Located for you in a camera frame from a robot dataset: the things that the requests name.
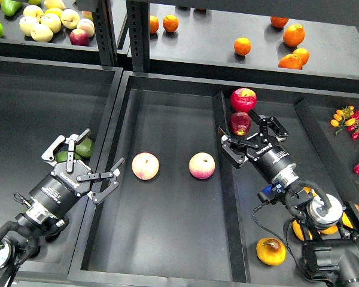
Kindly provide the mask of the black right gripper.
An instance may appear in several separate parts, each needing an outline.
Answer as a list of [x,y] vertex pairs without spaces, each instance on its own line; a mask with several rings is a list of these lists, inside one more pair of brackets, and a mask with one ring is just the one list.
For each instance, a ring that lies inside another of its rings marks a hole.
[[274,116],[268,118],[258,115],[253,109],[248,115],[259,128],[248,141],[230,136],[222,126],[218,126],[221,147],[231,164],[240,169],[244,163],[250,161],[268,183],[296,181],[296,163],[289,152],[279,144],[289,135],[286,128]]

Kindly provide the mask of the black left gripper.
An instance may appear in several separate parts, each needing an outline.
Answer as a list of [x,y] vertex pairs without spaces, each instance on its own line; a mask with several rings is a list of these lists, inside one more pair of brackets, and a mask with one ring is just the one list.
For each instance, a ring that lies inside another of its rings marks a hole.
[[[84,195],[99,205],[119,186],[119,167],[124,164],[125,158],[120,158],[110,171],[102,173],[92,173],[91,168],[81,160],[74,163],[76,146],[90,134],[91,130],[85,129],[82,134],[72,134],[68,138],[59,135],[41,156],[54,169],[29,195],[55,217],[63,217]],[[54,154],[63,144],[68,146],[67,161],[57,163]],[[93,184],[103,181],[108,184],[107,187],[103,191],[94,191]]]

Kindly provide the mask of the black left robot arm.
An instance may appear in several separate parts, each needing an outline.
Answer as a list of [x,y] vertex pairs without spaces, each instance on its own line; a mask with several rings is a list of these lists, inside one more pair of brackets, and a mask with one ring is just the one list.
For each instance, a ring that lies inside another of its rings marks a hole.
[[124,158],[102,173],[76,158],[77,146],[89,134],[86,129],[80,135],[58,136],[41,156],[52,171],[30,191],[29,198],[14,195],[25,211],[0,228],[0,286],[11,286],[20,267],[38,254],[41,239],[53,239],[68,226],[68,212],[82,197],[98,205],[118,187]]

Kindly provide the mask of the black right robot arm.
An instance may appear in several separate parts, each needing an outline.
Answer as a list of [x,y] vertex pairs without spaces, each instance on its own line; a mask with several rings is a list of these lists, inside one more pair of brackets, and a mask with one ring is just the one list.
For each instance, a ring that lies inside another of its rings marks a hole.
[[296,163],[282,141],[287,130],[275,117],[236,112],[222,115],[221,147],[236,168],[251,163],[267,182],[262,206],[282,203],[299,226],[301,258],[296,266],[307,280],[328,286],[359,286],[359,211],[295,173]]

